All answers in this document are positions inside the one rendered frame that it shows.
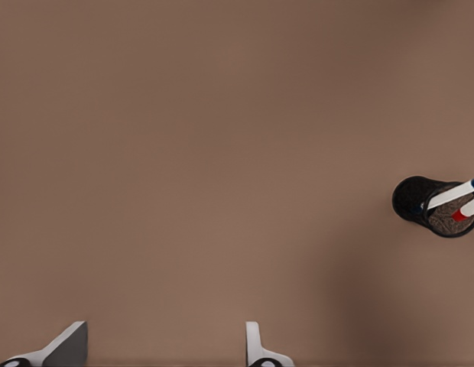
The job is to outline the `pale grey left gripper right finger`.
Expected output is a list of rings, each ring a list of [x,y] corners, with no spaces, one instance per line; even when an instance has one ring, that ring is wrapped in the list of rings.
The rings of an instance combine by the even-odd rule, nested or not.
[[[246,367],[295,367],[289,356],[263,347],[258,322],[245,322],[245,341]]]

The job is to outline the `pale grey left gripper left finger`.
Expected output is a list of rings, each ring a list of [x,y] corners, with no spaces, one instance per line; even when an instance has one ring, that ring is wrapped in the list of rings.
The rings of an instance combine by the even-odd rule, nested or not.
[[[44,348],[0,363],[0,367],[85,367],[88,357],[88,323],[76,321]]]

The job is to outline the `black mesh pen cup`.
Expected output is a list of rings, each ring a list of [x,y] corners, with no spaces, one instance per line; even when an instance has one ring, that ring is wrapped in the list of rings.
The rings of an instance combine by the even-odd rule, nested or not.
[[[468,193],[432,209],[427,208],[427,204],[431,204],[436,195],[461,184],[459,181],[433,180],[422,176],[408,177],[394,189],[391,199],[393,210],[402,219],[415,222],[438,236],[445,238],[463,236],[474,229],[474,216],[457,222],[452,215],[473,199],[474,193]]]

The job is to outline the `white marker with blue cap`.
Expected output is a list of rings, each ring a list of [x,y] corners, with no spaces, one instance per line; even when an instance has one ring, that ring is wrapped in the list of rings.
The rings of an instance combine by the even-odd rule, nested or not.
[[[447,191],[436,194],[435,196],[428,199],[426,203],[421,204],[420,207],[421,209],[424,209],[425,207],[427,209],[433,209],[437,206],[457,200],[460,197],[471,193],[474,193],[474,178],[451,189],[448,189]]]

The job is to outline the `white marker with red cap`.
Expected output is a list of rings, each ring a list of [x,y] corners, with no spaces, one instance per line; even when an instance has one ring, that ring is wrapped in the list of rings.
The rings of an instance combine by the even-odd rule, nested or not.
[[[471,216],[474,216],[474,199],[459,208],[451,217],[456,222],[461,222]]]

